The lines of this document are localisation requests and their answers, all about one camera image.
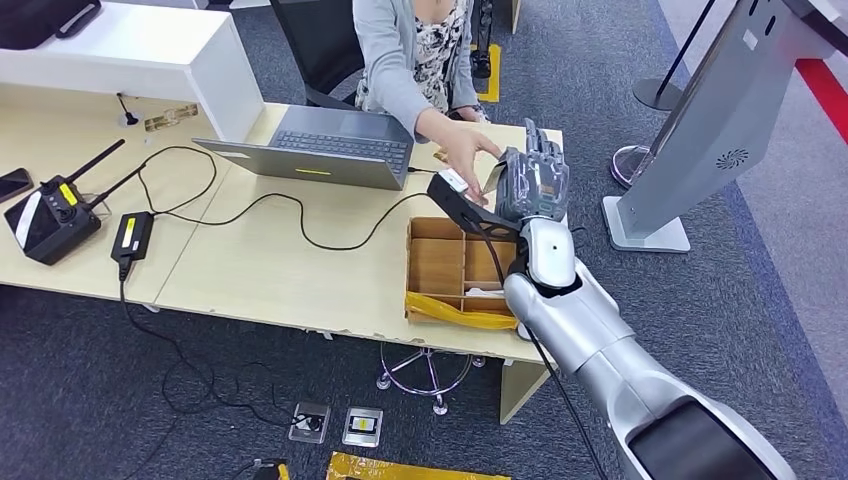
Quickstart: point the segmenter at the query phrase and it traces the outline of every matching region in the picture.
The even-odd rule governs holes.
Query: laptop keyboard
[[[405,143],[383,140],[362,140],[358,138],[315,135],[312,133],[280,130],[270,145],[287,150],[322,153],[326,155],[345,155],[384,160],[391,171],[397,175],[403,173],[406,161]]]

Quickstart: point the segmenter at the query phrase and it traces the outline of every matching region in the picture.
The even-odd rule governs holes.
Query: white desk surface
[[[173,102],[128,99],[132,109],[147,115],[172,108]],[[55,105],[47,109],[45,105]],[[111,95],[67,93],[0,84],[0,175],[25,167],[33,182],[56,174],[69,175],[118,138],[127,143],[77,182],[81,193],[99,193],[137,167],[148,155],[173,144],[192,145],[191,137],[215,138],[208,120],[198,116],[155,133],[143,127],[118,126],[117,100]],[[218,183],[231,163],[216,158]],[[192,152],[168,152],[144,171],[155,205],[165,208],[200,191],[211,175],[209,160]],[[0,205],[5,211],[15,199]],[[202,215],[207,195],[185,209]],[[147,210],[138,180],[131,180],[106,202],[113,215],[103,227],[56,265],[48,267],[26,258],[5,219],[0,221],[0,283],[71,294],[115,299],[118,297],[117,264],[109,257],[120,216]],[[152,304],[186,246],[195,226],[172,219],[156,220],[150,256],[133,267],[128,297]]]
[[[189,65],[230,17],[227,12],[103,2],[77,35],[3,55],[86,57],[109,63]]]
[[[268,104],[249,141],[265,144],[285,112]],[[524,148],[524,128],[476,126],[501,148]],[[561,132],[549,132],[561,143]],[[438,169],[434,144],[416,146],[412,165]],[[481,181],[494,165],[480,154]],[[399,198],[424,192],[430,175],[410,174],[406,189],[390,192],[316,182],[257,177],[234,166],[203,218],[228,219],[269,192],[297,197],[306,207],[307,233],[319,243],[343,246],[363,240]],[[321,330],[375,340],[427,345],[457,352],[538,362],[532,344],[514,332],[483,331],[449,324],[411,324],[404,317],[410,217],[444,216],[428,198],[417,197],[383,222],[359,250],[330,252],[301,236],[295,203],[270,198],[240,220],[195,231],[155,304],[165,308]]]

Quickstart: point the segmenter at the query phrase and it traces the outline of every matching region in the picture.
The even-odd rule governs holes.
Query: smartphone
[[[32,179],[25,168],[19,168],[0,177],[0,203],[32,188]]]

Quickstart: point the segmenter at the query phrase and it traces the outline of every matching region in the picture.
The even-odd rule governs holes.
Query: woman
[[[386,111],[415,137],[438,143],[448,164],[485,203],[474,156],[500,149],[485,135],[448,118],[487,121],[471,83],[473,0],[353,0],[353,21],[365,58],[356,106]]]

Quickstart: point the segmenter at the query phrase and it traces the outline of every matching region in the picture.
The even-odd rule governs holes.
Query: woman's hand
[[[495,158],[500,158],[501,149],[482,133],[454,122],[435,108],[428,108],[418,115],[415,130],[442,147],[447,154],[448,165],[468,184],[469,198],[485,205],[487,202],[483,197],[480,182],[474,174],[474,157],[477,152],[483,150]]]
[[[488,201],[483,196],[480,182],[477,181],[477,175],[474,173],[474,159],[477,152],[481,150],[499,158],[501,149],[482,133],[460,125],[457,125],[456,129],[446,135],[441,146],[447,154],[448,165],[468,184],[467,194],[471,200],[480,205],[486,205]]]
[[[457,108],[456,113],[458,113],[459,116],[467,122],[484,123],[486,121],[486,117],[475,110],[471,105]]]

